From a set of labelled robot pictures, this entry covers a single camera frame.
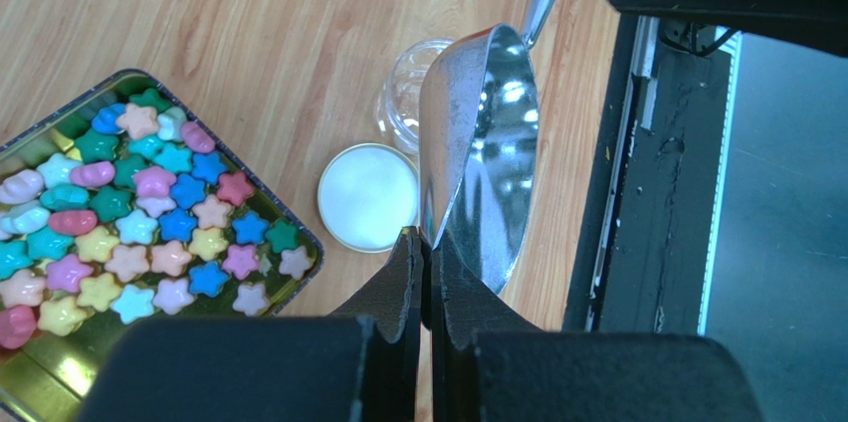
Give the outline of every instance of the pink star candy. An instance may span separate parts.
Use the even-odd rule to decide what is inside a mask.
[[[174,316],[197,298],[188,292],[188,278],[162,280],[153,298],[153,305],[167,315]]]
[[[271,302],[265,296],[265,283],[239,285],[239,296],[233,302],[233,310],[254,317],[262,314]]]
[[[0,299],[3,306],[35,307],[44,300],[44,278],[35,276],[31,270],[18,270],[8,280],[0,283]]]
[[[252,271],[259,269],[254,245],[231,245],[227,248],[227,258],[221,268],[230,271],[236,278],[244,280]]]
[[[150,271],[150,264],[147,263],[147,248],[117,245],[112,250],[111,259],[106,262],[104,268],[114,273],[122,283],[129,283]]]
[[[218,180],[218,199],[229,201],[230,203],[241,206],[245,200],[253,194],[253,185],[247,181],[247,175],[244,171],[239,171],[235,174],[225,173]]]
[[[47,289],[50,291],[80,292],[80,281],[91,276],[95,269],[85,265],[77,255],[68,255],[47,265]]]

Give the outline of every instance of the pastel candy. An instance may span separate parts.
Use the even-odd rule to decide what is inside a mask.
[[[32,201],[44,189],[44,177],[35,170],[21,170],[3,180],[0,203],[20,205]]]
[[[3,215],[3,218],[0,218],[0,230],[13,235],[25,235],[47,226],[48,218],[50,218],[50,211],[41,206],[41,202],[30,201],[12,207]]]
[[[47,161],[38,165],[36,170],[44,177],[44,186],[53,188],[63,183],[71,183],[71,170],[82,165],[62,153],[54,153]]]
[[[180,128],[185,144],[198,153],[209,153],[215,149],[215,140],[196,121],[187,121]]]
[[[98,215],[92,210],[68,210],[50,215],[47,226],[60,235],[81,236],[98,226]]]
[[[101,108],[92,120],[92,128],[106,135],[117,135],[121,133],[123,128],[117,126],[115,121],[119,116],[123,115],[125,109],[125,104],[112,104]]]
[[[35,314],[28,306],[16,306],[0,311],[0,347],[22,347],[30,340],[37,327]]]

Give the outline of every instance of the pink shell candy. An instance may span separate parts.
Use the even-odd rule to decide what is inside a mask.
[[[71,170],[71,183],[77,186],[99,188],[113,179],[114,165],[110,161],[90,163]]]
[[[197,153],[209,153],[215,149],[215,140],[196,121],[186,122],[179,132],[186,146]]]
[[[98,215],[92,210],[68,210],[50,215],[47,226],[60,235],[82,236],[98,226]]]

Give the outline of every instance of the teal star candy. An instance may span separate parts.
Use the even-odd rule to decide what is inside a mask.
[[[10,241],[0,243],[0,280],[8,280],[16,271],[33,266],[27,255],[27,243]]]
[[[68,248],[73,244],[73,236],[60,235],[50,229],[49,226],[45,226],[27,236],[27,254],[33,260],[40,260],[42,258],[61,260],[68,255]]]

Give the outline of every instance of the candy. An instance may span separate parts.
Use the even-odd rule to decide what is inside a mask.
[[[215,140],[196,121],[188,121],[179,130],[185,145],[198,153],[209,153],[215,149]]]
[[[233,175],[224,174],[218,182],[218,199],[229,201],[230,203],[241,206],[245,200],[253,194],[253,185],[248,183],[247,175],[243,171],[239,171]]]
[[[233,211],[233,205],[223,202],[215,195],[209,195],[191,208],[197,216],[197,226],[202,230],[226,228],[227,216]]]
[[[265,283],[239,285],[238,298],[233,302],[233,310],[255,317],[263,313],[271,302],[265,296]]]
[[[228,279],[227,274],[221,271],[214,261],[188,270],[188,276],[191,278],[188,291],[195,295],[206,295],[209,298],[218,296]]]
[[[229,246],[229,243],[224,239],[224,233],[220,228],[194,230],[191,232],[191,244],[188,245],[188,252],[203,260],[210,261],[226,250],[227,246]]]
[[[44,177],[44,186],[53,188],[62,183],[71,183],[71,170],[82,165],[62,153],[54,153],[47,161],[38,165],[36,170]]]
[[[111,186],[104,186],[101,191],[92,198],[89,206],[95,210],[98,215],[98,220],[103,223],[111,223],[112,221],[123,218],[129,214],[129,200],[132,199],[132,193],[124,190],[118,190]]]
[[[109,307],[120,316],[120,321],[129,324],[136,319],[152,316],[154,291],[136,285],[126,285]]]
[[[38,327],[28,306],[16,306],[0,312],[0,347],[17,349],[30,340]]]
[[[59,260],[65,258],[73,244],[73,236],[60,235],[46,226],[27,237],[27,254],[33,260]]]
[[[65,296],[57,301],[44,301],[38,329],[64,337],[77,330],[89,313],[77,306],[76,296]]]
[[[239,280],[244,280],[251,272],[259,269],[259,259],[256,257],[256,247],[253,245],[232,245],[227,248],[227,258],[222,268],[233,273]]]
[[[236,243],[260,245],[265,240],[268,222],[260,218],[255,211],[250,210],[245,216],[233,221],[233,229],[236,231]]]
[[[159,122],[159,138],[166,141],[182,141],[180,129],[185,124],[187,117],[185,111],[178,106],[173,106],[156,118]]]
[[[159,222],[141,210],[132,210],[125,217],[117,219],[114,226],[117,228],[120,241],[125,245],[130,243],[149,245],[153,242],[153,233],[159,228]]]
[[[47,265],[47,289],[78,293],[80,281],[91,276],[95,269],[80,262],[77,255],[68,255]]]
[[[182,243],[169,241],[164,245],[154,246],[150,250],[150,271],[153,273],[164,273],[169,276],[180,276],[194,258],[191,253],[185,251]]]
[[[106,135],[121,133],[123,129],[117,126],[115,121],[123,115],[125,109],[125,104],[112,104],[101,108],[92,120],[92,128]]]
[[[30,201],[23,205],[12,207],[0,218],[0,230],[13,235],[33,233],[47,226],[50,211],[41,206],[39,201]]]
[[[168,196],[177,178],[161,166],[151,166],[135,173],[132,181],[135,182],[135,192],[138,196],[163,198]]]
[[[8,280],[0,283],[0,300],[3,306],[36,307],[44,300],[44,278],[30,270],[18,270]]]
[[[197,299],[188,291],[188,279],[162,280],[153,298],[153,305],[174,316]]]
[[[105,263],[111,258],[111,250],[117,246],[119,241],[106,228],[98,226],[89,234],[77,237],[75,240],[77,243],[77,256],[80,257],[80,261],[86,263],[92,261]]]
[[[109,303],[120,296],[121,288],[114,281],[112,273],[103,273],[96,278],[85,278],[80,281],[80,295],[77,304],[83,308],[94,308],[104,312]]]
[[[114,135],[104,135],[90,129],[83,136],[74,140],[74,146],[80,151],[83,163],[94,163],[102,160],[114,160],[117,155],[119,140]]]
[[[162,147],[162,151],[153,157],[153,163],[170,171],[171,173],[185,173],[191,171],[191,155],[188,148],[180,148],[168,142]]]
[[[171,198],[177,202],[177,206],[189,209],[206,197],[206,184],[188,174],[177,177],[176,184],[171,188]]]
[[[47,226],[60,235],[82,236],[98,226],[98,215],[92,210],[60,211],[50,215]]]
[[[271,243],[271,250],[275,253],[294,250],[298,246],[298,228],[279,219],[265,232],[265,239]]]
[[[313,266],[313,261],[303,246],[298,246],[296,250],[285,250],[280,257],[282,260],[278,269],[280,274],[289,275],[296,280],[303,279],[304,273]]]
[[[35,170],[21,170],[3,180],[0,203],[19,205],[32,201],[44,189],[44,177]]]
[[[30,266],[33,266],[33,259],[27,255],[26,242],[0,243],[0,280],[5,280],[16,271]]]
[[[147,212],[151,218],[158,218],[163,213],[176,208],[176,202],[170,196],[161,198],[147,196],[135,199],[135,206]]]
[[[117,245],[112,251],[111,259],[104,265],[104,269],[114,273],[122,283],[129,283],[150,271],[147,248]]]
[[[115,123],[126,130],[126,134],[133,140],[141,140],[159,132],[156,109],[151,106],[127,104],[123,115],[119,116]]]
[[[159,218],[159,225],[162,227],[163,241],[179,240],[188,243],[191,240],[191,232],[197,228],[197,218],[179,208],[162,215]]]

